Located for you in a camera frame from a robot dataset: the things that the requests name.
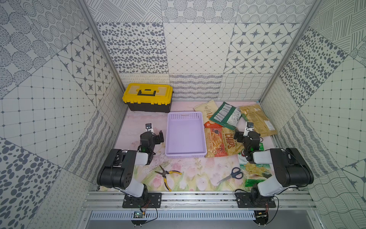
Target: table surface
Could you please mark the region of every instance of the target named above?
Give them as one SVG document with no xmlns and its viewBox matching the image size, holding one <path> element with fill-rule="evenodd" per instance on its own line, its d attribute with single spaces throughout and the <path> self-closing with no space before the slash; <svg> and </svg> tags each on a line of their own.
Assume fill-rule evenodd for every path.
<svg viewBox="0 0 366 229">
<path fill-rule="evenodd" d="M 203 102 L 172 102 L 171 111 L 193 111 L 193 108 Z M 216 102 L 219 107 L 223 102 Z M 255 102 L 227 102 L 239 107 L 255 104 Z M 161 112 L 144 112 L 128 110 L 122 129 L 118 136 L 116 149 L 137 150 L 140 144 L 140 135 L 146 131 L 145 124 L 151 123 L 154 133 L 160 130 L 166 136 L 168 114 Z M 246 122 L 239 120 L 237 128 L 244 131 Z M 263 137 L 264 149 L 274 148 L 271 137 Z M 234 191 L 237 188 L 249 190 L 244 187 L 245 179 L 229 179 L 217 185 L 217 182 L 228 176 L 232 168 L 239 167 L 237 155 L 214 158 L 181 158 L 170 159 L 165 156 L 165 143 L 155 145 L 156 155 L 150 165 L 135 166 L 134 178 L 147 185 L 149 191 L 167 191 L 161 175 L 155 171 L 161 171 L 159 165 L 165 170 L 178 170 L 179 174 L 167 175 L 167 183 L 173 191 Z M 101 191 L 113 191 L 113 188 L 101 187 Z"/>
</svg>

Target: purple plastic basket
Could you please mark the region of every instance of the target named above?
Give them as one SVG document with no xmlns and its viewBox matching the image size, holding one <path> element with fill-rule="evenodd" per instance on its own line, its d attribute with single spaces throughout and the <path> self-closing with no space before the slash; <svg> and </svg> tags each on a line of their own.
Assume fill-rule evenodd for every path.
<svg viewBox="0 0 366 229">
<path fill-rule="evenodd" d="M 169 158 L 202 158 L 207 154 L 202 112 L 168 113 L 165 155 Z"/>
</svg>

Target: yellow toolbox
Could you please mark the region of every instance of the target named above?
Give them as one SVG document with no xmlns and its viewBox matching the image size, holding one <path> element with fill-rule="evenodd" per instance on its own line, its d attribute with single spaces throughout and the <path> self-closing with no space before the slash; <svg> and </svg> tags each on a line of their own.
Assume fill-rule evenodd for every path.
<svg viewBox="0 0 366 229">
<path fill-rule="evenodd" d="M 131 111 L 170 112 L 173 88 L 163 84 L 129 84 L 123 101 Z"/>
</svg>

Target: pliers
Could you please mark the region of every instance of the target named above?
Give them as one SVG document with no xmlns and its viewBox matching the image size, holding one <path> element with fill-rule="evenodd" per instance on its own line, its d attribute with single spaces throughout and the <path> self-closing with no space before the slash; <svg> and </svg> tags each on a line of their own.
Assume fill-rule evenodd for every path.
<svg viewBox="0 0 366 229">
<path fill-rule="evenodd" d="M 169 192 L 171 192 L 172 190 L 169 188 L 169 186 L 168 186 L 168 183 L 167 183 L 167 177 L 166 177 L 166 174 L 172 174 L 172 173 L 177 173 L 177 174 L 179 174 L 179 175 L 182 175 L 182 173 L 181 172 L 179 172 L 179 171 L 177 171 L 177 170 L 172 170 L 172 171 L 166 171 L 165 169 L 163 169 L 162 168 L 162 166 L 161 165 L 159 165 L 160 166 L 160 168 L 162 169 L 162 173 L 160 173 L 160 172 L 157 172 L 157 171 L 155 171 L 156 173 L 158 173 L 158 174 L 160 174 L 160 175 L 162 175 L 163 177 L 164 177 L 164 184 L 165 184 L 165 187 L 169 190 Z"/>
</svg>

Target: green snack bag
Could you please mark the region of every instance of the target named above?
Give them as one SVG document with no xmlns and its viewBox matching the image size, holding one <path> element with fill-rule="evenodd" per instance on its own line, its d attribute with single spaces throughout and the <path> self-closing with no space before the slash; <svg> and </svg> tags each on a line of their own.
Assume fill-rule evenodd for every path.
<svg viewBox="0 0 366 229">
<path fill-rule="evenodd" d="M 263 151 L 263 144 L 260 143 L 260 150 Z M 254 184 L 265 181 L 272 176 L 272 170 L 269 164 L 250 164 L 247 159 L 238 154 L 240 169 L 244 173 L 245 187 L 252 187 Z"/>
<path fill-rule="evenodd" d="M 226 128 L 235 130 L 241 115 L 239 108 L 223 102 L 219 109 L 212 115 L 210 120 Z"/>
</svg>

